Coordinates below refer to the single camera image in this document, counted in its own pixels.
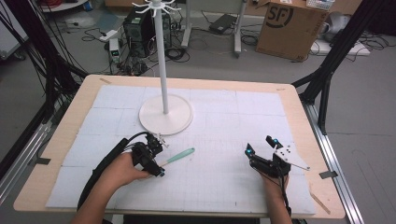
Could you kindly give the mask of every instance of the forearm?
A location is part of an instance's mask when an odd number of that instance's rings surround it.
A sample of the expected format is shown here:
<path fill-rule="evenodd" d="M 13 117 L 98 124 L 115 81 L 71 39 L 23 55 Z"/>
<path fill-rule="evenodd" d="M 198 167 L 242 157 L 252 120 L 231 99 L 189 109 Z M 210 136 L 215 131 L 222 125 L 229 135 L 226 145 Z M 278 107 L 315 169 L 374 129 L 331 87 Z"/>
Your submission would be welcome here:
<path fill-rule="evenodd" d="M 291 223 L 291 218 L 282 198 L 271 197 L 267 194 L 266 203 L 271 224 Z"/>
<path fill-rule="evenodd" d="M 92 188 L 90 195 L 84 204 L 79 208 L 75 217 L 71 221 L 72 224 L 78 223 L 102 223 L 105 209 L 111 196 L 117 188 L 102 183 L 101 179 Z"/>

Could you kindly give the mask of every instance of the pen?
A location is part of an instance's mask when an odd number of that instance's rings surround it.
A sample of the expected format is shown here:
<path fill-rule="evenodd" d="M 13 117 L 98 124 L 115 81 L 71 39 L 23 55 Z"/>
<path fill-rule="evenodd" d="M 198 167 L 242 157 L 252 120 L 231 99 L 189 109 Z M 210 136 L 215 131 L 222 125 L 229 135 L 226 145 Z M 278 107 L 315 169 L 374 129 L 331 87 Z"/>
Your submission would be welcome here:
<path fill-rule="evenodd" d="M 190 155 L 190 154 L 191 154 L 192 152 L 194 152 L 194 151 L 195 151 L 195 148 L 194 148 L 194 147 L 191 147 L 191 148 L 189 148 L 189 149 L 186 149 L 186 150 L 184 150 L 184 151 L 182 151 L 182 152 L 176 154 L 176 156 L 173 156 L 171 159 L 168 159 L 167 161 L 165 161 L 165 162 L 161 165 L 161 167 L 165 166 L 165 165 L 168 164 L 168 163 L 171 163 L 172 161 L 180 160 L 181 158 L 184 158 L 184 157 Z"/>

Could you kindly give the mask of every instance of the round white base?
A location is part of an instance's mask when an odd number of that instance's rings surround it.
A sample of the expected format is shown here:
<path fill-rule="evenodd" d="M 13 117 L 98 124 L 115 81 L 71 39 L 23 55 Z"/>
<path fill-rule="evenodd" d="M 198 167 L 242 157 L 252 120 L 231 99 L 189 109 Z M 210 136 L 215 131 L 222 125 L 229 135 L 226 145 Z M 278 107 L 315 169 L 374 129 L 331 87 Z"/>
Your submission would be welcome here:
<path fill-rule="evenodd" d="M 143 103 L 139 111 L 140 122 L 149 132 L 171 135 L 189 127 L 192 107 L 182 97 L 168 95 L 169 113 L 163 113 L 163 98 L 157 96 Z"/>

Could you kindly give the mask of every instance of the power strip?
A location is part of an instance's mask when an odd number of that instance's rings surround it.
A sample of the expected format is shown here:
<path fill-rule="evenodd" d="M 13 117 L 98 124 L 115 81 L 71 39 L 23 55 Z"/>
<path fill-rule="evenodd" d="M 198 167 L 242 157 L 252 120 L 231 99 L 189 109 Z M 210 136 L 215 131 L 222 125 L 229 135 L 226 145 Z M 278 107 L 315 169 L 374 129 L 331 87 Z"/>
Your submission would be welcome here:
<path fill-rule="evenodd" d="M 111 36 L 115 35 L 116 33 L 117 31 L 111 30 L 107 32 L 106 35 L 99 37 L 99 39 L 101 39 L 102 41 L 107 41 L 109 38 L 111 38 Z"/>

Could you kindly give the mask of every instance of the human hand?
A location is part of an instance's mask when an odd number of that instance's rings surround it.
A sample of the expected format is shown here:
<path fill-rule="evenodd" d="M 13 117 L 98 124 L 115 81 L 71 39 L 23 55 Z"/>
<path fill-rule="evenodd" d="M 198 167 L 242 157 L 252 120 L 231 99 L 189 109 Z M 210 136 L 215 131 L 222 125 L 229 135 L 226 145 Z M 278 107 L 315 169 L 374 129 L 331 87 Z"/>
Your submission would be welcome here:
<path fill-rule="evenodd" d="M 109 188 L 118 189 L 136 179 L 147 178 L 149 172 L 134 168 L 131 152 L 120 154 L 100 176 L 98 183 L 106 184 Z"/>
<path fill-rule="evenodd" d="M 264 181 L 265 195 L 274 199 L 281 199 L 283 201 L 282 195 L 282 180 L 280 178 L 273 178 L 269 175 L 260 173 L 262 180 Z M 285 189 L 289 184 L 289 176 L 284 176 Z"/>

